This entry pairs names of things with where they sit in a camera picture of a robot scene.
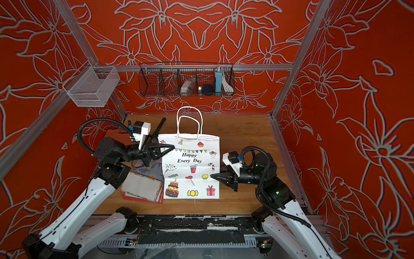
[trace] wooden tabletop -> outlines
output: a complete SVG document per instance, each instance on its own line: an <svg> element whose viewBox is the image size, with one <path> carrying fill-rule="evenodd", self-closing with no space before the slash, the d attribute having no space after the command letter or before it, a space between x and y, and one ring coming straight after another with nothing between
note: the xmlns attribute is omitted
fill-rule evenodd
<svg viewBox="0 0 414 259"><path fill-rule="evenodd" d="M135 121L145 121L151 123L152 133L163 117L167 120L161 128L160 134L177 132L175 114L128 115L125 124L128 120L131 120L132 124ZM203 133L220 137L220 155L231 151L237 151L240 154L243 148L247 146L258 146L272 155L273 161L277 164L278 177L290 188L286 170L266 115L203 114L203 119ZM196 131L197 124L192 120L181 122L180 133L196 133ZM220 183L220 199L164 199L162 204L124 200L119 188L97 208L95 213L112 214L116 209L127 206L139 215L251 214L261 206L255 196L255 187L256 185L252 184L239 184L238 192L235 192Z"/></svg>

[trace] white paper gift bag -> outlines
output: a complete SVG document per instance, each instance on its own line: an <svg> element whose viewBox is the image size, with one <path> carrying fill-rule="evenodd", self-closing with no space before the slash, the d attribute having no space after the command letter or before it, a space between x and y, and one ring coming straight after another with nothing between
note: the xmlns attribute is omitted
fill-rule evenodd
<svg viewBox="0 0 414 259"><path fill-rule="evenodd" d="M183 108L198 111L198 120L178 113ZM180 123L189 123L188 118L198 124L197 134L180 133ZM164 174L164 198L166 199L218 199L219 181L210 177L220 171L220 137L203 134L203 117L194 107L185 106L177 111L177 133L160 134L160 143L175 146L175 150L162 157Z"/></svg>

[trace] orange wall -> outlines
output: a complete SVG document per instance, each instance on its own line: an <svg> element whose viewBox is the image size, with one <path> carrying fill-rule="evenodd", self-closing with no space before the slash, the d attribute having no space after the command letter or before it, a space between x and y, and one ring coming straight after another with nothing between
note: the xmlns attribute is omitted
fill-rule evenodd
<svg viewBox="0 0 414 259"><path fill-rule="evenodd" d="M103 65L202 61L293 62L317 1L68 0ZM168 113L191 105L205 112L269 112L286 71L237 73L232 97L143 97L136 73L123 73L118 96L130 113Z"/></svg>
<svg viewBox="0 0 414 259"><path fill-rule="evenodd" d="M412 258L414 5L334 0L277 119L343 258Z"/></svg>
<svg viewBox="0 0 414 259"><path fill-rule="evenodd" d="M62 92L86 61L52 1L0 1L0 156ZM0 255L21 247L79 196L97 160L76 140L78 126L94 117L120 120L105 108L76 107L72 101L52 120L18 163L0 181ZM96 145L105 131L85 129ZM16 258L23 249L12 251Z"/></svg>
<svg viewBox="0 0 414 259"><path fill-rule="evenodd" d="M86 58L52 1L0 1L0 156Z"/></svg>

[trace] white wire basket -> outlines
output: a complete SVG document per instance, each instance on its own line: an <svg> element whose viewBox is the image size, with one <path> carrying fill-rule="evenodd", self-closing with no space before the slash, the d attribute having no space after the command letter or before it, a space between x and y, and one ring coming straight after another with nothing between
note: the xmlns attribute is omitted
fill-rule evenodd
<svg viewBox="0 0 414 259"><path fill-rule="evenodd" d="M119 75L113 67L109 73L96 73L92 67L67 91L78 107L104 107L119 82Z"/></svg>

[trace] printed lollipop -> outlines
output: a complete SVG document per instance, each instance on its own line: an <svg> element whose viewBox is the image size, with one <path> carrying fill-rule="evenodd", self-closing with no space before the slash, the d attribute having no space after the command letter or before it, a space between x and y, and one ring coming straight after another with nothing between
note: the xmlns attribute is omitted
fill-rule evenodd
<svg viewBox="0 0 414 259"><path fill-rule="evenodd" d="M193 178L192 176L187 176L187 177L186 177L186 179L190 179L190 180L191 180L192 178Z"/></svg>

